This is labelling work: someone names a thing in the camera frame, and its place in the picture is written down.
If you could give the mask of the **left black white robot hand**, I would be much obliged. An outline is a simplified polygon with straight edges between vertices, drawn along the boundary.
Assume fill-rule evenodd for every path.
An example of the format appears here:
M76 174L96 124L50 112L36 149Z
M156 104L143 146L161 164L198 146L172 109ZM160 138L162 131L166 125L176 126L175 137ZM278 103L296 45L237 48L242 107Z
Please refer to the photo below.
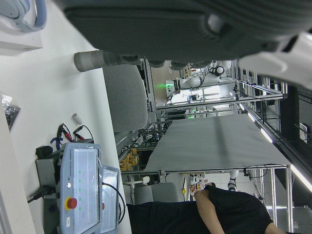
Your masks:
M60 0L69 22L98 50L83 69L167 60L180 70L213 60L312 86L309 0Z

